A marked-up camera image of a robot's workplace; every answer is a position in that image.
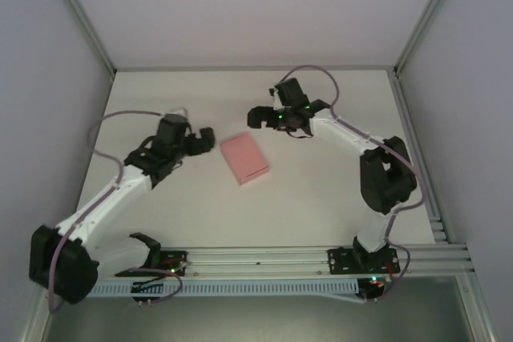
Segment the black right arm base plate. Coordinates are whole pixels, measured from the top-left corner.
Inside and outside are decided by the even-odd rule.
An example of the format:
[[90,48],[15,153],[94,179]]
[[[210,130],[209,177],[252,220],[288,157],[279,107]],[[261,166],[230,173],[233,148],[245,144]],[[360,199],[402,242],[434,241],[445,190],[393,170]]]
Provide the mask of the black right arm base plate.
[[382,275],[401,271],[395,249],[384,247],[375,253],[339,247],[327,251],[331,275]]

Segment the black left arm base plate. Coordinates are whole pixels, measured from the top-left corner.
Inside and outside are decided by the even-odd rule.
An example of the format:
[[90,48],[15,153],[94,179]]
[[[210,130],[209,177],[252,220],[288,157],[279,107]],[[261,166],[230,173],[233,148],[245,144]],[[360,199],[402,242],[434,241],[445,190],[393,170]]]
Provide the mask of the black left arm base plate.
[[156,263],[146,262],[143,268],[156,269],[157,272],[135,272],[123,271],[115,274],[116,277],[145,277],[145,276],[164,276],[161,271],[166,270],[177,274],[180,277],[185,276],[188,266],[188,253],[186,251],[162,251]]

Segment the pink paper box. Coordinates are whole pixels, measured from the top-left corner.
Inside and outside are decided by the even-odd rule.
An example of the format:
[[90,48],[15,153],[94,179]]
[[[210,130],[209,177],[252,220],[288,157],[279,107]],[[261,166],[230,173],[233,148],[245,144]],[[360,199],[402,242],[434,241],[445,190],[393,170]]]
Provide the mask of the pink paper box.
[[220,150],[240,186],[269,172],[268,161],[248,132],[224,140],[220,144]]

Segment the aluminium horizontal frame bar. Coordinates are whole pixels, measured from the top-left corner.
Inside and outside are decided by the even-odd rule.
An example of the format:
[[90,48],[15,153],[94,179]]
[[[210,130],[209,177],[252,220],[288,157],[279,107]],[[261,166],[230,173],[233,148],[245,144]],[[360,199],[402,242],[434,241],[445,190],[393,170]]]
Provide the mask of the aluminium horizontal frame bar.
[[319,66],[325,70],[393,70],[393,65],[292,65],[292,66],[150,66],[150,67],[125,67],[115,69],[115,73],[135,73],[135,72],[202,72],[202,71],[288,71],[297,66],[307,66],[307,70],[312,70],[311,66]]

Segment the black electronics box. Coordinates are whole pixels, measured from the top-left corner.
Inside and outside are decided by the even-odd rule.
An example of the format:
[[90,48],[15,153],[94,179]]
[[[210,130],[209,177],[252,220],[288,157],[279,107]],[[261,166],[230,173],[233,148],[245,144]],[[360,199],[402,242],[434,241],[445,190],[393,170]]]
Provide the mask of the black electronics box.
[[136,281],[131,285],[131,298],[139,303],[148,303],[159,300],[164,296],[164,284],[157,280]]
[[365,301],[374,301],[383,295],[386,288],[386,281],[381,278],[358,279],[358,293],[356,296]]

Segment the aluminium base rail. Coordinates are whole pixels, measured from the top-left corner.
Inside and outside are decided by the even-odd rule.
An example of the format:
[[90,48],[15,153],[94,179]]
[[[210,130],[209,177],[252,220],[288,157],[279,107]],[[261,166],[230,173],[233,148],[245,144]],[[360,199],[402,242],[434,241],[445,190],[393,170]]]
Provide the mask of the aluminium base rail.
[[[318,247],[193,247],[188,249],[187,280],[329,278],[327,251]],[[475,271],[462,244],[424,244],[397,250],[408,277],[459,276]]]

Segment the aluminium frame corner post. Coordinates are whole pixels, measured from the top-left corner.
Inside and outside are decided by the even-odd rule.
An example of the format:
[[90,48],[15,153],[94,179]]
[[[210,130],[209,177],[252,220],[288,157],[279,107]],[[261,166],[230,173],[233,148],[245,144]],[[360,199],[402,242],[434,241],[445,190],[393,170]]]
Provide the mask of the aluminium frame corner post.
[[104,69],[109,74],[110,80],[113,82],[117,69],[111,61],[109,54],[104,48],[98,33],[96,32],[91,20],[87,16],[87,13],[80,2],[80,0],[63,0],[74,15],[75,21],[77,22],[79,29],[84,33],[84,36],[91,49],[96,55],[97,59],[102,63]]
[[414,52],[418,48],[418,45],[421,43],[423,36],[434,21],[439,9],[442,6],[442,1],[443,0],[428,0],[427,4],[423,8],[418,22],[411,32],[406,45],[401,51],[401,54],[398,56],[397,62],[394,64],[394,73],[397,79],[401,78],[402,73],[406,69]]

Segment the aluminium frame leg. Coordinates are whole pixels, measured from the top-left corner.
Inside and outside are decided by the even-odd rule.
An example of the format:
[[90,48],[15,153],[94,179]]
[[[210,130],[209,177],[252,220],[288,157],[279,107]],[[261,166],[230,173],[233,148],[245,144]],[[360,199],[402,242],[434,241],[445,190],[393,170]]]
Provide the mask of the aluminium frame leg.
[[458,289],[475,342],[499,342],[475,273],[456,277]]
[[37,286],[30,299],[18,342],[43,342],[49,318],[46,289]]

